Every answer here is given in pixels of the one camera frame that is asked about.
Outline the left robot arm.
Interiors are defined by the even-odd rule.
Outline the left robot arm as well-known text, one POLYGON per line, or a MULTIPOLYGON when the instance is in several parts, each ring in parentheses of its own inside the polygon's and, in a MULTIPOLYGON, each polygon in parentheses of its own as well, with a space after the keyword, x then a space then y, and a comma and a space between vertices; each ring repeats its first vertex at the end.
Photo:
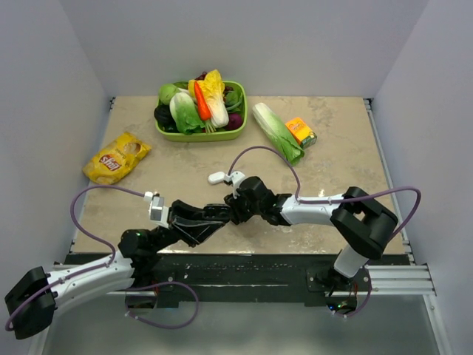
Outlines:
POLYGON ((153 281, 157 253, 179 241, 190 247, 205 242, 231 219, 225 204, 203 208, 176 200, 150 211, 154 229, 127 229, 109 256, 62 271, 30 269, 4 298, 9 313, 6 331, 27 339, 48 328, 57 311, 111 291, 147 289, 153 281))

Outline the white earbud charging case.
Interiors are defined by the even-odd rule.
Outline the white earbud charging case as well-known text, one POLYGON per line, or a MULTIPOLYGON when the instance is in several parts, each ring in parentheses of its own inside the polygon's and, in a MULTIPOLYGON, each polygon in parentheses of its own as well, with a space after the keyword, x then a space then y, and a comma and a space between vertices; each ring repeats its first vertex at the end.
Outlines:
POLYGON ((215 172, 208 176, 208 182, 211 185, 216 185, 225 181, 226 173, 224 172, 215 172))

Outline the black earbud charging case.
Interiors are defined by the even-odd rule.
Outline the black earbud charging case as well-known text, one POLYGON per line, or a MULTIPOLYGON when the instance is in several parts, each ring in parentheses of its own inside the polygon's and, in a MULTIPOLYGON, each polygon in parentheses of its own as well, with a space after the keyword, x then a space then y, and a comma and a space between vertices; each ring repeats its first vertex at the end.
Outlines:
POLYGON ((231 220, 231 208, 221 203, 207 204, 203 207, 203 219, 228 223, 231 220))

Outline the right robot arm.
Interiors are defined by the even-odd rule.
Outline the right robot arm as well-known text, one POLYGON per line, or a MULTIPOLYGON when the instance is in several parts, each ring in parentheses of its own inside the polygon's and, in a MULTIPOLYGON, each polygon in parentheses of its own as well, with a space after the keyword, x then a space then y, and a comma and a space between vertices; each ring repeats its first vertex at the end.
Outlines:
POLYGON ((237 172, 223 182, 233 187, 224 201, 231 221, 238 225, 259 216, 273 226, 316 224, 333 226, 347 246, 320 281, 339 291, 347 290, 362 266, 381 258, 392 239, 398 218, 377 200, 351 186, 344 194, 298 199, 292 194, 275 194, 257 177, 237 172))

